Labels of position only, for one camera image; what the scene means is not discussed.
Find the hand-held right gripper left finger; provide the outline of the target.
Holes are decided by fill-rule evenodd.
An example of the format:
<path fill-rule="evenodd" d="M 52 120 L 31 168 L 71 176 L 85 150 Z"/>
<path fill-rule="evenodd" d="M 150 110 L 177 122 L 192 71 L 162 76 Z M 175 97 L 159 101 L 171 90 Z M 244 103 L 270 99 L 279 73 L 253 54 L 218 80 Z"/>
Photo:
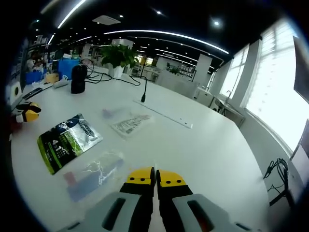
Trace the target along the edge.
<path fill-rule="evenodd" d="M 147 232 L 153 213 L 155 168 L 131 172 L 118 192 L 87 210 L 83 220 L 61 232 Z"/>

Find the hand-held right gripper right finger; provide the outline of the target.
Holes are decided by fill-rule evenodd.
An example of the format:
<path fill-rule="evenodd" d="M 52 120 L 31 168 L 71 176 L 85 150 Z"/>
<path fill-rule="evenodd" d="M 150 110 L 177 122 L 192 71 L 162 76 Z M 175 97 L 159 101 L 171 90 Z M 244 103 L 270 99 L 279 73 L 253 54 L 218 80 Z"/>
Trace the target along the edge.
<path fill-rule="evenodd" d="M 167 232 L 253 232 L 202 194 L 194 194 L 177 173 L 156 171 L 159 212 Z"/>

